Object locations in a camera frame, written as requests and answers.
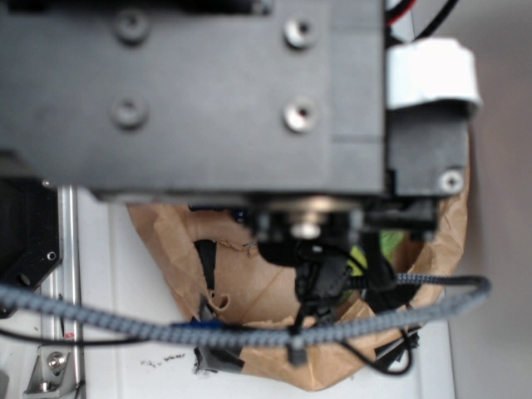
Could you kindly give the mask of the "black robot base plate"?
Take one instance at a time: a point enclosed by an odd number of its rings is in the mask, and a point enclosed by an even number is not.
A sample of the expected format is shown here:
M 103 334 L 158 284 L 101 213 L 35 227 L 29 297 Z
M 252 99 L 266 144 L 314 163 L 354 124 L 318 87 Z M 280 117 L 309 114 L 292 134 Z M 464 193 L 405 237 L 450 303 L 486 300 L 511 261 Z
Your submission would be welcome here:
M 1 180 L 1 282 L 35 291 L 62 260 L 57 191 Z

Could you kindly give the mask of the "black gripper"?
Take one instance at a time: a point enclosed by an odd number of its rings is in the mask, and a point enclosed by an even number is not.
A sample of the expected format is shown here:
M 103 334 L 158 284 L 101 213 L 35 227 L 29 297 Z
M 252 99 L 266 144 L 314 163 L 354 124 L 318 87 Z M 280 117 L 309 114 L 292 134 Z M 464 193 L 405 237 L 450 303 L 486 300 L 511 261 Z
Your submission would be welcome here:
M 269 263 L 294 268 L 300 303 L 296 324 L 307 316 L 321 325 L 336 319 L 350 291 L 362 292 L 375 313 L 410 302 L 419 285 L 401 285 L 384 255 L 383 233 L 436 232 L 433 199 L 342 202 L 330 209 L 261 209 L 249 214 L 259 252 Z

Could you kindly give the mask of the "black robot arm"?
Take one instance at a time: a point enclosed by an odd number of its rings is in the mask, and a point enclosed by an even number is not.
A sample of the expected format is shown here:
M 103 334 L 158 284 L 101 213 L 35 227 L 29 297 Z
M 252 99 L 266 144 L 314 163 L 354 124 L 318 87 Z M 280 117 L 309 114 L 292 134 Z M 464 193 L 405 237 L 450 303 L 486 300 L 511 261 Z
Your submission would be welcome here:
M 430 239 L 478 106 L 453 41 L 389 46 L 383 1 L 4 1 L 1 173 L 108 200 L 243 209 L 299 316 L 331 321 L 347 251 Z

